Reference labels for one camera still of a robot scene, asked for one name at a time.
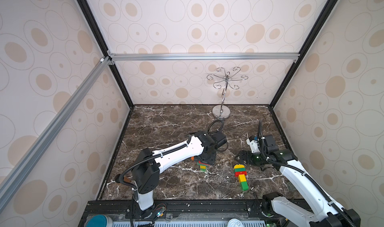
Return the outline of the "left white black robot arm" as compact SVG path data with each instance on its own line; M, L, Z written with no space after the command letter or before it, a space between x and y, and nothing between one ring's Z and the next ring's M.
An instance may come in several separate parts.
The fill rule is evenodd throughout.
M141 150L135 163L118 174L115 182L132 189L133 200L141 211L152 210L155 207L153 192L160 182L160 174L188 158L193 158L204 169L215 164L218 152L227 150L221 149L229 145L222 132L224 123L223 120L215 120L207 130L188 133L185 141L166 149Z

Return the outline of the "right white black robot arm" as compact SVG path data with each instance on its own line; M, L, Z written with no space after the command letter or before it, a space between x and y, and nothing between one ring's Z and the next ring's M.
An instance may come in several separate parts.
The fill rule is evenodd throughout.
M359 227L361 218L353 209L346 209L332 198L305 170L302 163L288 149L280 150L272 135L263 135L262 124L258 133L247 139L250 151L241 150L236 156L235 176L242 189L247 190L246 167L252 165L262 167L273 166L286 177L305 199L311 208L309 211L294 204L279 192L263 195L261 212L271 218L280 215L298 227Z

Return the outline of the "green long lego back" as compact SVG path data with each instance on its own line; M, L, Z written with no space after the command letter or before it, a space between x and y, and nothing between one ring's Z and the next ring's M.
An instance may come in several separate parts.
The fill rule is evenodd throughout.
M237 169L234 169L234 172L237 173L237 172L246 172L246 169L245 168L237 168Z

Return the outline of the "yellow square lego back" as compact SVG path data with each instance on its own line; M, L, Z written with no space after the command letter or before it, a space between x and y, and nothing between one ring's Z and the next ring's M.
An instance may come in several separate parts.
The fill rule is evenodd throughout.
M234 169L244 169L244 168L245 166L240 164L234 166Z

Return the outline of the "green square lego front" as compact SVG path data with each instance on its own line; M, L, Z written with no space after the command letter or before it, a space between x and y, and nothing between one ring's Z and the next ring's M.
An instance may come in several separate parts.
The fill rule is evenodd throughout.
M240 182L240 184L241 184L242 191L249 190L249 186L248 186L248 183L246 181Z

